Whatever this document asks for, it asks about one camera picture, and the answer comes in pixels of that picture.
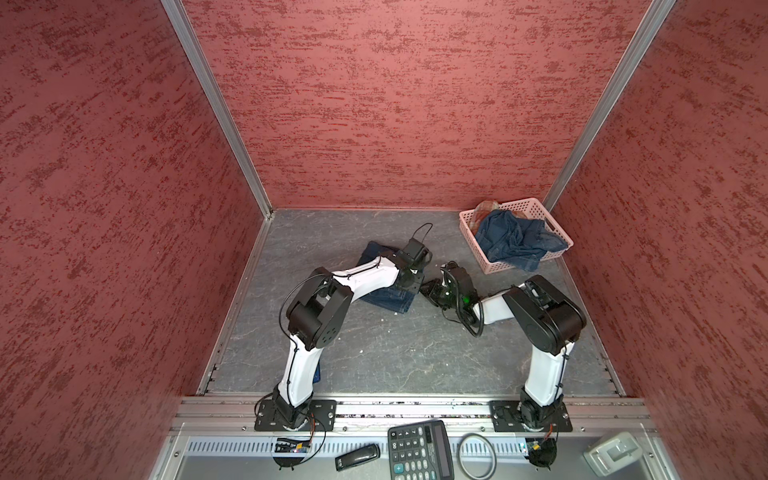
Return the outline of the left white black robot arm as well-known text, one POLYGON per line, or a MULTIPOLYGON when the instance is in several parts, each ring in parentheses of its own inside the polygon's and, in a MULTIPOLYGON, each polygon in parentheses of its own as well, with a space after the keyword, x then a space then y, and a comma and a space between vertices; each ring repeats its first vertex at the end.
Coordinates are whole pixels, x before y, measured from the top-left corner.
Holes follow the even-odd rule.
POLYGON ((298 286, 296 295, 281 308, 288 320, 282 332, 290 347, 283 378, 272 396, 276 413, 287 428, 296 430, 308 419, 320 357, 339 334, 350 305, 389 287, 406 292, 417 289, 431 257, 430 253, 411 258, 387 251, 347 270, 319 267, 298 286))

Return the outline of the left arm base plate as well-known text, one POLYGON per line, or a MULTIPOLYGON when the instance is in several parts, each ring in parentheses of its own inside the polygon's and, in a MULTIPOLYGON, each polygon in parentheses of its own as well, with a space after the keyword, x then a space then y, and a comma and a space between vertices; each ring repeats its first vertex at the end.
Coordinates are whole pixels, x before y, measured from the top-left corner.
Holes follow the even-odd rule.
POLYGON ((334 429, 338 402, 328 399, 310 399, 292 407, 281 398, 268 398, 255 408, 253 429, 257 432, 286 431, 309 432, 312 427, 320 432, 334 429))

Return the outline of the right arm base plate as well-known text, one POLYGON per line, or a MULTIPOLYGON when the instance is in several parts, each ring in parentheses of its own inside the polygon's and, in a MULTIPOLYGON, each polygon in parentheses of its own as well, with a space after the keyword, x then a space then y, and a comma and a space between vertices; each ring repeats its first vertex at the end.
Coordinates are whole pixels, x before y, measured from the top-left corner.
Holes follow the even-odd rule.
POLYGON ((494 400, 489 402, 495 432, 570 433, 573 425, 562 399, 542 407, 533 400, 494 400))

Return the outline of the dark denim button skirt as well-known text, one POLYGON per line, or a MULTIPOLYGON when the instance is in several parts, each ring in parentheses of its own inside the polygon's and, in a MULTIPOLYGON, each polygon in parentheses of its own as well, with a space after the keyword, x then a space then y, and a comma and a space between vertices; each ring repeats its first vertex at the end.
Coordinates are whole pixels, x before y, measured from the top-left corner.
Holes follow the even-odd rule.
MULTIPOLYGON (((358 266, 375 260, 386 250, 397 253, 399 248, 369 241, 358 261, 358 266)), ((408 286, 392 285, 378 289, 362 296, 360 300, 391 312, 405 314, 409 311, 422 281, 423 276, 416 276, 408 286)))

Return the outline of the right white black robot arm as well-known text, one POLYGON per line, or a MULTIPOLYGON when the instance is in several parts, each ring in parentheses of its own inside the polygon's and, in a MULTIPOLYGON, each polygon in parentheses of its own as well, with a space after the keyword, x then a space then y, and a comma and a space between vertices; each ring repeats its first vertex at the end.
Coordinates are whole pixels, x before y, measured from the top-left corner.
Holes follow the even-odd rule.
POLYGON ((490 297, 478 295, 470 275, 456 262, 440 268, 420 293, 473 337, 487 325, 514 320, 532 345, 528 376, 515 402, 492 401, 497 431, 571 431, 564 405, 563 381, 575 343, 586 327, 580 308, 549 280, 534 275, 490 297))

